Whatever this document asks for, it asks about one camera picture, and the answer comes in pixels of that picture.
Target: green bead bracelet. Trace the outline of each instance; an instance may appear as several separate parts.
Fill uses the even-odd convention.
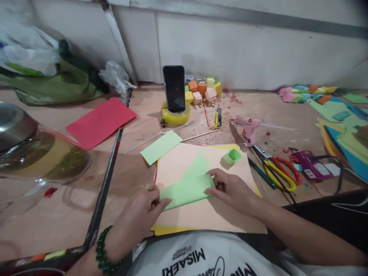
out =
[[[102,270],[104,275],[112,275],[114,272],[116,272],[122,263],[123,260],[120,260],[116,265],[111,264],[107,261],[107,258],[105,257],[105,238],[107,233],[110,231],[112,225],[107,227],[101,234],[100,238],[97,240],[97,246],[96,246],[96,260],[99,262],[98,267]]]

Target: smartphone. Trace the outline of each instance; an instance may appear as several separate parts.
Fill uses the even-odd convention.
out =
[[[184,67],[181,65],[166,65],[162,68],[168,110],[172,113],[185,110]]]

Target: wall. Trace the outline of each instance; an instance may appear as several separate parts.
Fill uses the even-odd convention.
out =
[[[112,3],[128,5],[126,0]],[[222,4],[221,0],[198,2]],[[233,0],[259,11],[368,26],[357,1]],[[105,15],[98,4],[32,0],[40,28],[73,43],[73,51],[103,68],[121,62]],[[161,68],[182,64],[186,70],[214,74],[224,87],[274,89],[283,84],[338,85],[368,89],[368,41],[189,15],[113,7],[130,61],[140,81],[162,82]]]

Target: phone stand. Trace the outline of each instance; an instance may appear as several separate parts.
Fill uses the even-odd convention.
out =
[[[168,110],[168,104],[165,101],[161,106],[161,117],[169,125],[183,125],[188,122],[191,109],[191,105],[185,102],[185,110],[183,112],[172,113]]]

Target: red bead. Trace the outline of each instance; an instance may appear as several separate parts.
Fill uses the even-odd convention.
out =
[[[50,188],[46,191],[46,193],[43,196],[51,197],[56,191],[57,191],[57,188]]]

